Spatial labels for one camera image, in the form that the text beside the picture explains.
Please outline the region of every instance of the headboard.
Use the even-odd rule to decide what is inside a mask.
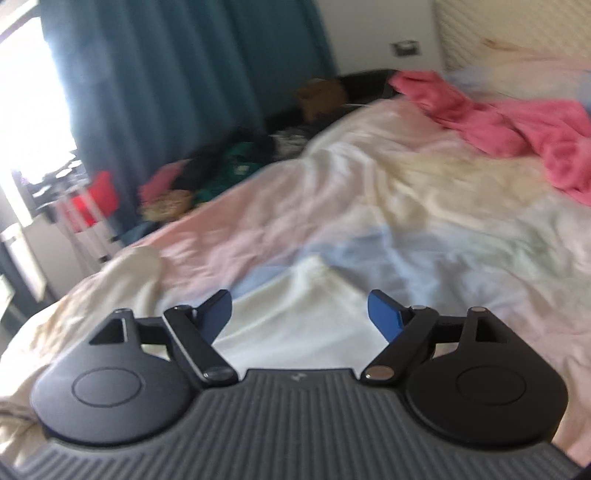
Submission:
[[[470,64],[485,38],[591,59],[591,0],[435,0],[448,69]]]

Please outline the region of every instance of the red object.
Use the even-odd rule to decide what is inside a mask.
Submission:
[[[392,86],[438,124],[494,157],[540,155],[549,182],[591,206],[591,119],[574,100],[476,103],[435,72],[400,72]]]
[[[119,197],[115,192],[115,188],[111,182],[111,173],[108,171],[101,171],[97,174],[95,180],[87,188],[88,195],[94,200],[96,206],[105,218],[108,218],[119,208]],[[86,222],[86,226],[91,227],[96,224],[96,219],[88,210],[84,198],[76,196],[71,199],[72,204],[80,212],[82,218]],[[75,232],[79,233],[82,230],[78,227],[78,223],[72,219],[70,212],[66,213],[68,220]]]

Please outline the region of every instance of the screw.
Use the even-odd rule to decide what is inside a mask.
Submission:
[[[386,367],[385,365],[375,365],[374,367],[369,367],[365,371],[365,378],[367,380],[384,382],[386,380],[390,380],[393,376],[394,369]]]
[[[225,382],[234,376],[234,370],[230,367],[211,367],[205,372],[203,376],[212,382]]]

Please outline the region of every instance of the window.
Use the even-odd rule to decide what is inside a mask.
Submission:
[[[73,158],[75,148],[41,21],[32,18],[0,43],[0,187],[23,226],[31,216],[11,171],[39,183]]]

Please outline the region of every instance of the curtain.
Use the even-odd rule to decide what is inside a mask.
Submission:
[[[110,170],[131,227],[165,163],[295,106],[334,75],[313,0],[41,0],[80,159]]]

